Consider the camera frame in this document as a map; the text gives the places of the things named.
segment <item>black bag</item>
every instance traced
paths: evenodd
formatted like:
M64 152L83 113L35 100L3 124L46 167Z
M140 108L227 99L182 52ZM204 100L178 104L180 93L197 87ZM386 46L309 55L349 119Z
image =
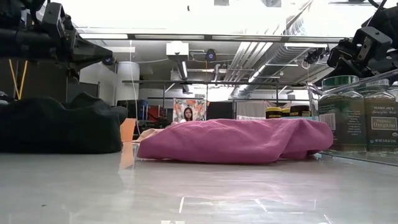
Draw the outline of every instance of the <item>black bag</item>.
M103 154L122 149L122 107L86 93L68 106L52 98L26 98L0 107L0 151Z

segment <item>pink towel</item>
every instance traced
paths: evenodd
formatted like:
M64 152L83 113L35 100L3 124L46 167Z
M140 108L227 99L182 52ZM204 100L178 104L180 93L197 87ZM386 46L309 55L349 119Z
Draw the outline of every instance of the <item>pink towel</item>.
M308 119L190 121L141 142L142 159L176 159L218 164L264 164L304 159L328 149L333 134Z

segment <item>spice jar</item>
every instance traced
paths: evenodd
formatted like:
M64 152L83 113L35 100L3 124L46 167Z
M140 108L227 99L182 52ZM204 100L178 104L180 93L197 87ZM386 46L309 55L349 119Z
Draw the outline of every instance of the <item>spice jar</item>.
M282 117L289 117L290 116L290 108L284 108L282 109Z
M365 97L368 150L386 152L398 150L396 98L387 90L389 80L365 84L358 91Z
M278 107L268 107L266 109L266 118L281 118L282 117L282 109Z
M309 105L295 105L290 107L290 116L311 116Z
M323 90L330 90L358 82L353 75L326 78ZM338 93L325 93L318 101L319 120L329 125L333 132L331 149L338 151L366 150L366 121L364 97L353 88Z

